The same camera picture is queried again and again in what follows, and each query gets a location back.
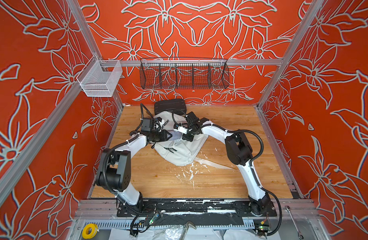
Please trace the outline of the white student backpack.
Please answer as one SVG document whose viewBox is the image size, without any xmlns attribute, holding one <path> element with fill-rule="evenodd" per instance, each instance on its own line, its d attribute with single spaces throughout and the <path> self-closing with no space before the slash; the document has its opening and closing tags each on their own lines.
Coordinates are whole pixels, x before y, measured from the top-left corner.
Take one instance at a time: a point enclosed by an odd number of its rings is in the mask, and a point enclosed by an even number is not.
<svg viewBox="0 0 368 240">
<path fill-rule="evenodd" d="M 173 130 L 175 122 L 179 124 L 187 123 L 183 116 L 164 111 L 154 117 L 162 119 L 162 129 L 172 134 L 172 138 L 168 141 L 155 144 L 154 149 L 157 153 L 176 166 L 192 164 L 209 136 L 199 134 L 194 136 L 192 142 L 183 140 L 182 133 Z"/>
</svg>

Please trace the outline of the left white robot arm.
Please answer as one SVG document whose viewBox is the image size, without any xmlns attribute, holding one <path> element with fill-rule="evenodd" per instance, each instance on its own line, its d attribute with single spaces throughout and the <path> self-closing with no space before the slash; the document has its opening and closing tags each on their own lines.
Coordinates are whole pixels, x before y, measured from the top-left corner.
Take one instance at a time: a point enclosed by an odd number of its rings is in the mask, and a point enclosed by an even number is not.
<svg viewBox="0 0 368 240">
<path fill-rule="evenodd" d="M 142 193 L 131 183 L 131 159 L 148 146 L 172 140 L 173 135 L 164 130 L 164 121 L 154 118 L 148 108 L 140 105 L 140 124 L 130 132 L 130 139 L 110 149 L 105 149 L 96 174 L 96 185 L 108 190 L 131 213 L 148 215 L 156 207 L 145 207 Z"/>
</svg>

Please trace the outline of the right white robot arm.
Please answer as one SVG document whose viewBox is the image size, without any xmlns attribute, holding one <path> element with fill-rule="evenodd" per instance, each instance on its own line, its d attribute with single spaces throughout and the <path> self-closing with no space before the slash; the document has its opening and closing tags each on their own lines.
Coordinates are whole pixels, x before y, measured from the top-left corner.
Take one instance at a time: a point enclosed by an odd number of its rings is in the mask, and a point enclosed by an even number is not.
<svg viewBox="0 0 368 240">
<path fill-rule="evenodd" d="M 274 230 L 263 230 L 257 227 L 255 233 L 265 237 L 277 233 L 283 221 L 280 200 L 274 193 L 263 187 L 254 165 L 254 161 L 264 152 L 262 138 L 251 130 L 225 129 L 207 118 L 199 119 L 194 112 L 186 114 L 182 110 L 173 110 L 171 115 L 174 122 L 173 130 L 182 133 L 184 140 L 191 142 L 195 135 L 205 134 L 224 142 L 228 159 L 238 167 L 247 186 L 251 213 L 257 217 L 266 214 L 267 209 L 273 206 L 271 197 L 278 205 L 279 220 Z"/>
</svg>

